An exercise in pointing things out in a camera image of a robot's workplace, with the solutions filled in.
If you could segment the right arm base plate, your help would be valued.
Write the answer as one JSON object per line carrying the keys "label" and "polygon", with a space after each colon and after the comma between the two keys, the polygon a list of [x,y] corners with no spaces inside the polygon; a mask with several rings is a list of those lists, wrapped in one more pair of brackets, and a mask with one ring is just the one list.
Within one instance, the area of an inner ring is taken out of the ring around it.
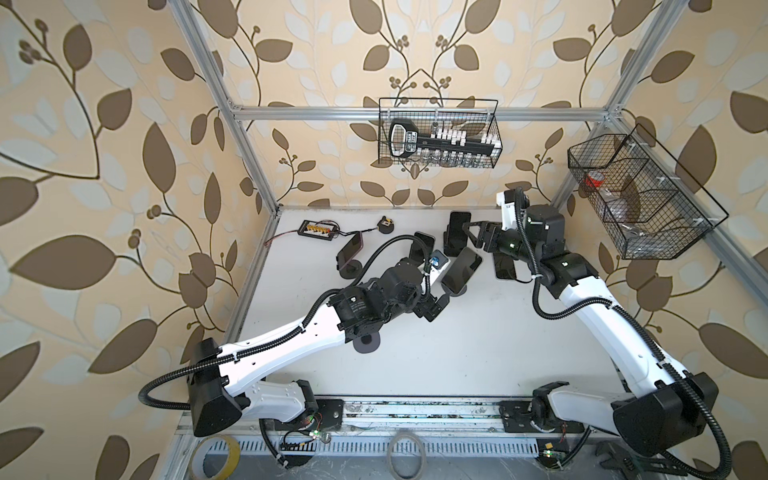
{"label": "right arm base plate", "polygon": [[515,434],[581,434],[586,428],[578,422],[555,421],[539,426],[534,422],[530,400],[503,400],[499,406],[499,415],[505,433]]}

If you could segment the black rear phone stand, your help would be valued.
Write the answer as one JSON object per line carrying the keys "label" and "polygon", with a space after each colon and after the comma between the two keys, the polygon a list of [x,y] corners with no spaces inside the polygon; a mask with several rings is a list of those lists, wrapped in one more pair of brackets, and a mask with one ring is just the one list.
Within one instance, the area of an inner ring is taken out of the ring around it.
{"label": "black rear phone stand", "polygon": [[443,252],[448,257],[457,257],[467,245],[464,233],[445,232],[443,236]]}

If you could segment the yellow tape roll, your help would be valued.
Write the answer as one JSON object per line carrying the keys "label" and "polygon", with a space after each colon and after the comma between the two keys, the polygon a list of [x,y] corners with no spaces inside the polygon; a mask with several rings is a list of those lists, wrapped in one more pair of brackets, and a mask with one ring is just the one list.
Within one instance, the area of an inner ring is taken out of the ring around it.
{"label": "yellow tape roll", "polygon": [[239,466],[241,447],[230,435],[216,435],[200,441],[193,449],[187,466],[190,479],[228,479]]}

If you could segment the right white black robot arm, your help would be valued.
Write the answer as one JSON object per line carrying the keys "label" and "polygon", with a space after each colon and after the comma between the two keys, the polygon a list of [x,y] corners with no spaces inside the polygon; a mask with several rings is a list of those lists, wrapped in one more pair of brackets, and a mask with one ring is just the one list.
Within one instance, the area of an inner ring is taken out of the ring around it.
{"label": "right white black robot arm", "polygon": [[[619,436],[634,452],[662,456],[677,470],[699,479],[725,479],[733,466],[726,435],[712,408],[719,395],[705,373],[692,374],[669,355],[611,294],[596,269],[565,247],[561,228],[548,217],[533,218],[521,188],[496,196],[498,222],[478,222],[472,243],[487,252],[524,262],[532,274],[532,306],[547,321],[579,319],[607,352],[627,384],[622,395],[586,391],[566,381],[534,391],[531,424],[541,431],[577,422]],[[710,471],[685,463],[672,448],[704,431],[717,445]]]}

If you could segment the red cap bottle in basket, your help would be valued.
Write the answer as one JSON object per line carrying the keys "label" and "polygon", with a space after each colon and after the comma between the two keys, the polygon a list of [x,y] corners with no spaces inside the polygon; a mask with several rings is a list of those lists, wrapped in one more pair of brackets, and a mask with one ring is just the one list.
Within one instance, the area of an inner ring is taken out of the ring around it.
{"label": "red cap bottle in basket", "polygon": [[600,190],[604,183],[605,175],[599,170],[588,171],[584,179],[585,187],[592,190]]}

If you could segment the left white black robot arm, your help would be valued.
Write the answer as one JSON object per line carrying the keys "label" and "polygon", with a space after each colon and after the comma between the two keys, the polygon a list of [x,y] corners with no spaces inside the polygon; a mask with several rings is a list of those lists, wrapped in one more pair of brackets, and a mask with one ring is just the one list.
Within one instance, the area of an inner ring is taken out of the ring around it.
{"label": "left white black robot arm", "polygon": [[300,319],[236,343],[204,340],[188,366],[143,386],[139,401],[189,412],[198,438],[243,418],[310,423],[318,406],[309,383],[270,383],[270,374],[316,352],[374,336],[403,314],[433,321],[448,305],[448,295],[436,296],[432,286],[450,259],[415,235],[405,239],[421,251],[422,261],[403,258],[378,277],[367,275],[372,264],[366,262],[349,285],[323,292]]}

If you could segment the dark round stand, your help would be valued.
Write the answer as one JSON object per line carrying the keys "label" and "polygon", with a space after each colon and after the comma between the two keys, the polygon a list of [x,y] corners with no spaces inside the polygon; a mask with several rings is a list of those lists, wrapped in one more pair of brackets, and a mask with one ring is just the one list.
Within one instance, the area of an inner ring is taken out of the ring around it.
{"label": "dark round stand", "polygon": [[380,347],[381,336],[379,332],[364,334],[361,337],[354,339],[352,344],[356,352],[360,354],[370,354]]}

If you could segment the black power adapter board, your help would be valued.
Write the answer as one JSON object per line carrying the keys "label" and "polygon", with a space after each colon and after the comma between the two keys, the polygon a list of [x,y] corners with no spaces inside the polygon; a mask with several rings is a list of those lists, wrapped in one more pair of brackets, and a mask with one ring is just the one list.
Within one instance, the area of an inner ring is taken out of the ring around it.
{"label": "black power adapter board", "polygon": [[297,234],[303,237],[332,241],[340,234],[340,229],[334,222],[304,220],[298,228]]}

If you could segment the black phone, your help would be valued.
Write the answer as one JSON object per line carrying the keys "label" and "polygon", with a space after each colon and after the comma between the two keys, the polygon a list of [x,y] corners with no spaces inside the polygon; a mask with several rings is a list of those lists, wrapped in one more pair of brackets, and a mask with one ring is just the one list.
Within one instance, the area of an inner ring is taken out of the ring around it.
{"label": "black phone", "polygon": [[464,224],[471,222],[471,213],[465,211],[452,211],[449,216],[449,223],[445,232],[464,233]]}
{"label": "black phone", "polygon": [[467,286],[482,261],[483,258],[472,248],[465,247],[451,262],[441,279],[441,283],[453,291],[461,289],[464,285]]}
{"label": "black phone", "polygon": [[408,258],[414,265],[421,265],[431,255],[435,245],[435,237],[420,231],[416,231],[414,237],[415,240],[411,243]]}
{"label": "black phone", "polygon": [[517,280],[515,260],[501,252],[493,254],[495,276],[499,280]]}

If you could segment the black tool in basket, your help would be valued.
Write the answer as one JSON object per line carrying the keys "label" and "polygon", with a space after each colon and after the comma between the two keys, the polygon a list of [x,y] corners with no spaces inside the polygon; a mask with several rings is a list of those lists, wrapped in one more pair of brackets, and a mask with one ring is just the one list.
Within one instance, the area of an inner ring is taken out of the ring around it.
{"label": "black tool in basket", "polygon": [[503,150],[502,142],[495,134],[483,132],[481,136],[472,136],[465,130],[442,127],[421,133],[416,124],[407,119],[396,119],[391,123],[385,145],[390,155],[397,158],[412,155],[426,158],[430,154],[491,158]]}

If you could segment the black yellow round connector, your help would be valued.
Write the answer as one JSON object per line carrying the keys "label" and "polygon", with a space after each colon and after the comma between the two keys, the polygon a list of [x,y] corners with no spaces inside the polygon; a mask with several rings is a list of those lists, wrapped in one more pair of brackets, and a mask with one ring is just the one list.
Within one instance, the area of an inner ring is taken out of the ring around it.
{"label": "black yellow round connector", "polygon": [[377,223],[377,230],[384,235],[392,234],[394,231],[394,222],[391,218],[382,216]]}

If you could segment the black round stand far left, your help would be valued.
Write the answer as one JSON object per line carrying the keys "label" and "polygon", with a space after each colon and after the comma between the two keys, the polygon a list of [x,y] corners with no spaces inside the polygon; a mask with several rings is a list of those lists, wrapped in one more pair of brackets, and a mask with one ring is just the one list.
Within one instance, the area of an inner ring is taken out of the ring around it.
{"label": "black round stand far left", "polygon": [[345,280],[354,280],[362,271],[362,263],[358,260],[350,260],[338,270],[339,275]]}

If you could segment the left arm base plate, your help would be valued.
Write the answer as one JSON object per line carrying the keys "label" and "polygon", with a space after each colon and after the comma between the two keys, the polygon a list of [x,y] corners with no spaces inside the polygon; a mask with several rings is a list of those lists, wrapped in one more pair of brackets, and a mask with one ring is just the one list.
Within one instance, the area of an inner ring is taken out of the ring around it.
{"label": "left arm base plate", "polygon": [[319,399],[310,404],[309,408],[296,419],[283,423],[275,419],[267,419],[266,425],[275,431],[338,431],[343,422],[345,402],[340,398]]}

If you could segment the black adjustable wrench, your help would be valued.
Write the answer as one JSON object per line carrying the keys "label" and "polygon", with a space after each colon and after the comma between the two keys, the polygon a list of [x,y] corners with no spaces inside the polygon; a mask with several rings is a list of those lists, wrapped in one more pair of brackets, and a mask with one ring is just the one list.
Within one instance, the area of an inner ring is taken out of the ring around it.
{"label": "black adjustable wrench", "polygon": [[640,479],[644,473],[682,478],[688,476],[669,460],[636,455],[618,442],[598,443],[595,456],[600,459],[601,468],[619,472],[624,479]]}

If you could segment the grey round stand right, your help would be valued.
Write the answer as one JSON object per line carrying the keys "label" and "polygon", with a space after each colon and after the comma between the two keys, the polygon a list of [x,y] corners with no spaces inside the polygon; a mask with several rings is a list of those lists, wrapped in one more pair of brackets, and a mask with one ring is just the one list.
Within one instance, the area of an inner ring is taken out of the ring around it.
{"label": "grey round stand right", "polygon": [[453,291],[453,290],[449,289],[446,285],[444,285],[442,283],[441,283],[441,287],[442,287],[443,292],[445,294],[451,296],[451,297],[459,297],[459,296],[462,296],[462,295],[466,294],[466,292],[467,292],[467,286],[466,285],[464,285],[461,289],[456,290],[456,291]]}

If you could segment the black phone on folding stand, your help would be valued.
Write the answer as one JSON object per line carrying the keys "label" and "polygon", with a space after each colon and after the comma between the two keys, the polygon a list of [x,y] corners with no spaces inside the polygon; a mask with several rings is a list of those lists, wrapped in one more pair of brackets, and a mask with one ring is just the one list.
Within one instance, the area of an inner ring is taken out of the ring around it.
{"label": "black phone on folding stand", "polygon": [[421,265],[431,255],[435,245],[435,237],[420,231],[416,231],[414,237],[415,240],[411,243],[408,258],[414,265]]}

